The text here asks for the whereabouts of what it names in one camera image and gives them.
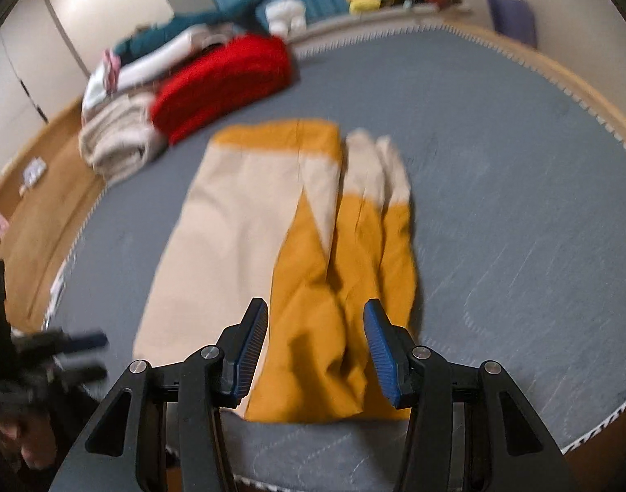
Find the person's left hand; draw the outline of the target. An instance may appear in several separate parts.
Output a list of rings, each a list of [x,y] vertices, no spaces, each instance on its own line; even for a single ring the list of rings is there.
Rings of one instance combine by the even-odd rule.
[[[57,444],[49,416],[0,411],[0,449],[4,456],[19,456],[31,469],[50,467],[57,458]]]

